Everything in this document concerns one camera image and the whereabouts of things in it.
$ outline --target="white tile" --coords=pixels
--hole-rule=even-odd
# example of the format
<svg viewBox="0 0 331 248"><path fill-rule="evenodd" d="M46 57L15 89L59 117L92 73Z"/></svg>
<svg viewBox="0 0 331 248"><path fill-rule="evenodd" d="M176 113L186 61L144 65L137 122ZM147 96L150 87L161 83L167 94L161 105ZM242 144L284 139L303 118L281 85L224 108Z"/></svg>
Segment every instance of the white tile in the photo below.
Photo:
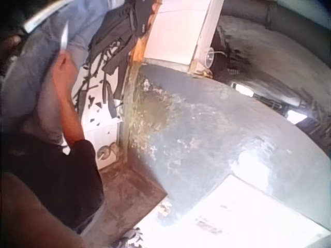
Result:
<svg viewBox="0 0 331 248"><path fill-rule="evenodd" d="M92 143L96 154L102 146L110 146L113 142L116 142L117 126L118 124L108 125L106 127L84 132L85 138ZM96 158L98 169L104 168L115 161L116 156L113 152L111 152L111 155L105 160L99 160Z"/></svg>
<svg viewBox="0 0 331 248"><path fill-rule="evenodd" d="M205 15L206 10L158 13L147 42L145 57L189 65Z"/></svg>
<svg viewBox="0 0 331 248"><path fill-rule="evenodd" d="M158 13L180 10L207 10L210 0L163 0Z"/></svg>

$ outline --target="black clothing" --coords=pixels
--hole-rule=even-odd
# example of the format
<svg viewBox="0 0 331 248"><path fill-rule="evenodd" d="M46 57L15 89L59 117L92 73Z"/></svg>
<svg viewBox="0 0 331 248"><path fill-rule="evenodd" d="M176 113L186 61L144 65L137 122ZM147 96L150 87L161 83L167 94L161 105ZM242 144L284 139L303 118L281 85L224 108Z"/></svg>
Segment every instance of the black clothing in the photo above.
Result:
<svg viewBox="0 0 331 248"><path fill-rule="evenodd" d="M22 180L63 224L80 233L103 203L103 188L89 141L70 154L24 134L2 134L2 171Z"/></svg>

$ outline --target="knife blade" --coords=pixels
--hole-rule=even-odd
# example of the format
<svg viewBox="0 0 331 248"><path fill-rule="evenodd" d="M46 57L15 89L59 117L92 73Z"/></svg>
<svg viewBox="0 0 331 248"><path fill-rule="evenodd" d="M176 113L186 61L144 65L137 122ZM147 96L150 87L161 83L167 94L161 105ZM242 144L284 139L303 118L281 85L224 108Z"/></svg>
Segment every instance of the knife blade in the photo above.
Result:
<svg viewBox="0 0 331 248"><path fill-rule="evenodd" d="M62 36L61 36L61 44L60 44L60 49L61 50L66 50L67 49L67 44L68 44L68 22L66 22L66 25L63 28Z"/></svg>

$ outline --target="pipe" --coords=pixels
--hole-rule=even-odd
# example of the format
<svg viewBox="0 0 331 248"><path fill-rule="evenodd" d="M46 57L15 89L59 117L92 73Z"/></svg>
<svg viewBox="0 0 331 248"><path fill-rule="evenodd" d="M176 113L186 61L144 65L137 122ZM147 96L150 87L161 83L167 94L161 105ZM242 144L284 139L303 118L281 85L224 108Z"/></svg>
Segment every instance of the pipe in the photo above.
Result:
<svg viewBox="0 0 331 248"><path fill-rule="evenodd" d="M253 21L284 34L331 68L330 31L276 2L225 0L221 15Z"/></svg>

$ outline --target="gray metal surface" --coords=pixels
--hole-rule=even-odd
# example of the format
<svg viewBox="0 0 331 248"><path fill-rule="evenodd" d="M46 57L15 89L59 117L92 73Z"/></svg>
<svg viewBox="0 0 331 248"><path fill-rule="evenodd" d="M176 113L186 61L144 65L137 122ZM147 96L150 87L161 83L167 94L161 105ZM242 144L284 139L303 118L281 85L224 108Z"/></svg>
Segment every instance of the gray metal surface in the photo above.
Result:
<svg viewBox="0 0 331 248"><path fill-rule="evenodd" d="M221 15L233 16L264 25L295 40L331 67L330 31L274 1L225 0Z"/></svg>
<svg viewBox="0 0 331 248"><path fill-rule="evenodd" d="M213 80L147 65L126 120L129 163L147 168L169 195L163 225L174 224L235 174L330 228L329 158L257 100Z"/></svg>

